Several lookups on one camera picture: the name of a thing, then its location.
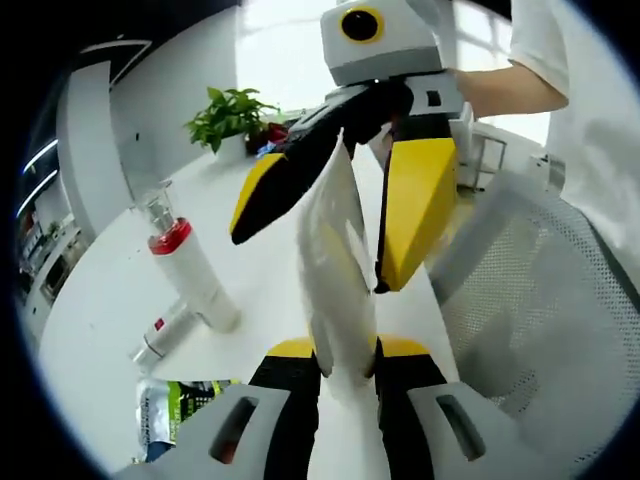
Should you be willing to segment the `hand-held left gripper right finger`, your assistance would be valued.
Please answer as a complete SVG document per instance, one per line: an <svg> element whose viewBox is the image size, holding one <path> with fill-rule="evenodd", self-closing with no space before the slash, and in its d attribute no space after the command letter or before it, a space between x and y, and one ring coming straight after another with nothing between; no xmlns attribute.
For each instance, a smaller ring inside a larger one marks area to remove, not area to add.
<svg viewBox="0 0 640 480"><path fill-rule="evenodd" d="M554 478L516 422L467 384L447 381L420 343L378 338L374 376L392 478Z"/></svg>

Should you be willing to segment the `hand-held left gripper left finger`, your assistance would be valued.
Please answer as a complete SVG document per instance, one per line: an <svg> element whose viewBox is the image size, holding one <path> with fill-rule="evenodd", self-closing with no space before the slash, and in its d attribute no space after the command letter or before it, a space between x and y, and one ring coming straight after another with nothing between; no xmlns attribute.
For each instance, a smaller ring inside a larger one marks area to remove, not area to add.
<svg viewBox="0 0 640 480"><path fill-rule="evenodd" d="M318 429L321 371L308 339L272 347L178 428L176 446L116 479L306 479Z"/></svg>

